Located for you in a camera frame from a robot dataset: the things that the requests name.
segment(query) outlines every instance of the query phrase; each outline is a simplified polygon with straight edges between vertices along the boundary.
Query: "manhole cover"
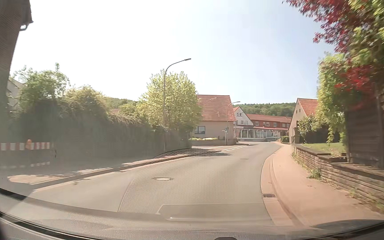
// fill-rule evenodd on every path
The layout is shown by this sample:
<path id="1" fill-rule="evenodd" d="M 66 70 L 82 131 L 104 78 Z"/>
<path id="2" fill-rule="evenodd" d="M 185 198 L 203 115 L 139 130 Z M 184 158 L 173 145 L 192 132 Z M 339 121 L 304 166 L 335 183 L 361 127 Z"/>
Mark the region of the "manhole cover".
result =
<path id="1" fill-rule="evenodd" d="M 152 178 L 153 180 L 158 180 L 158 181 L 170 181 L 173 180 L 173 178 L 169 177 L 157 177 L 157 178 Z"/>
<path id="2" fill-rule="evenodd" d="M 263 194 L 263 197 L 275 197 L 275 194 Z"/>

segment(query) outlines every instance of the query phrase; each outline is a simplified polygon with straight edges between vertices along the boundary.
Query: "lamp post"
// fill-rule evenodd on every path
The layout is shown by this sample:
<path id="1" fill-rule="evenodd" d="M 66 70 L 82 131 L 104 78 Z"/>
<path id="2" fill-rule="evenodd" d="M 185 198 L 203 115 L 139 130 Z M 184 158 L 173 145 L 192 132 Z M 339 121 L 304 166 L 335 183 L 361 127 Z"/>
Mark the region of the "lamp post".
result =
<path id="1" fill-rule="evenodd" d="M 237 103 L 237 102 L 231 102 L 229 103 L 229 105 L 227 106 L 227 110 L 226 110 L 226 131 L 224 132 L 224 144 L 227 145 L 227 131 L 229 130 L 229 106 L 231 106 L 232 104 L 234 103 Z"/>
<path id="2" fill-rule="evenodd" d="M 183 61 L 188 61 L 188 60 L 191 60 L 191 58 L 187 58 L 187 59 L 184 59 L 184 60 L 182 60 L 182 61 L 175 62 L 175 63 L 173 63 L 173 64 L 171 64 L 171 65 L 174 65 L 174 64 L 176 64 L 176 63 L 183 62 Z M 168 70 L 168 68 L 171 67 L 171 65 L 169 65 L 169 66 L 166 68 L 165 72 L 164 72 L 164 86 L 163 86 L 164 152 L 166 151 L 166 146 L 165 146 L 165 127 L 166 127 L 166 126 L 165 126 L 165 76 L 166 76 L 166 74 L 167 74 L 167 70 Z"/>

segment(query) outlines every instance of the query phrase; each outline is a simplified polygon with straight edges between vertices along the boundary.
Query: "sidewalk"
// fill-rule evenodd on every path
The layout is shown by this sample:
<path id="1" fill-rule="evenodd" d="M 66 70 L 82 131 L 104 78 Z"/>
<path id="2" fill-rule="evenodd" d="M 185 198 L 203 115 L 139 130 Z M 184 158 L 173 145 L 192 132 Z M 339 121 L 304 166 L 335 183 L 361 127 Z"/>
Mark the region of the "sidewalk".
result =
<path id="1" fill-rule="evenodd" d="M 384 219 L 384 215 L 360 204 L 347 191 L 307 178 L 309 173 L 291 158 L 293 147 L 277 144 L 281 148 L 268 158 L 272 185 L 293 222 L 312 226 L 349 219 Z"/>

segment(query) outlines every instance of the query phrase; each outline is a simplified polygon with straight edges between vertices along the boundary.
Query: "stone wall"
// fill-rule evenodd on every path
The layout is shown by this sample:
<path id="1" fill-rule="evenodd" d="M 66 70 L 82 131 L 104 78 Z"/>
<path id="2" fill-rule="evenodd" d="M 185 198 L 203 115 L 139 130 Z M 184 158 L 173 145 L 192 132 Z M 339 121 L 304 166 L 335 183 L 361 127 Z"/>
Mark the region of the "stone wall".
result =
<path id="1" fill-rule="evenodd" d="M 319 170 L 321 180 L 349 191 L 352 197 L 384 213 L 384 170 L 347 163 L 344 157 L 312 150 L 296 144 L 296 160 L 310 170 Z"/>

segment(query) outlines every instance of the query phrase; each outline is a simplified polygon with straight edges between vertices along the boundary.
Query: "grass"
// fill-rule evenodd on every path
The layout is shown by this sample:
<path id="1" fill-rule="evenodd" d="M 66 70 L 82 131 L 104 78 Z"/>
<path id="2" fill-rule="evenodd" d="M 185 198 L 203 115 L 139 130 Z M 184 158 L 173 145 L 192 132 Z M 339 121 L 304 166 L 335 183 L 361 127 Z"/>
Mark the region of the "grass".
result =
<path id="1" fill-rule="evenodd" d="M 346 148 L 342 143 L 303 144 L 303 146 L 312 148 L 314 150 L 329 152 L 329 153 L 331 153 L 331 155 L 333 155 L 335 157 L 342 156 L 342 152 L 346 151 Z"/>

